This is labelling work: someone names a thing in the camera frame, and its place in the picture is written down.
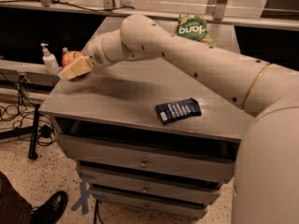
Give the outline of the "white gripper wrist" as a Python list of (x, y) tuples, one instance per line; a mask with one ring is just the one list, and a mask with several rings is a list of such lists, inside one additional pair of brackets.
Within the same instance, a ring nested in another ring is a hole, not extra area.
[(86, 56), (77, 57), (59, 73), (59, 78), (71, 80), (85, 75), (93, 70), (93, 64), (99, 67), (110, 66), (110, 60), (103, 50), (103, 40), (104, 37), (102, 35), (92, 38), (87, 44), (90, 59)]

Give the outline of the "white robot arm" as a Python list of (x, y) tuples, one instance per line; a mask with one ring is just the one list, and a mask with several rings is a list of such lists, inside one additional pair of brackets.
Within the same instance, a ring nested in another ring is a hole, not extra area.
[(299, 224), (299, 73), (172, 35), (134, 14), (94, 38), (89, 54), (60, 73), (70, 80), (95, 65), (159, 56), (254, 117), (235, 165), (232, 224)]

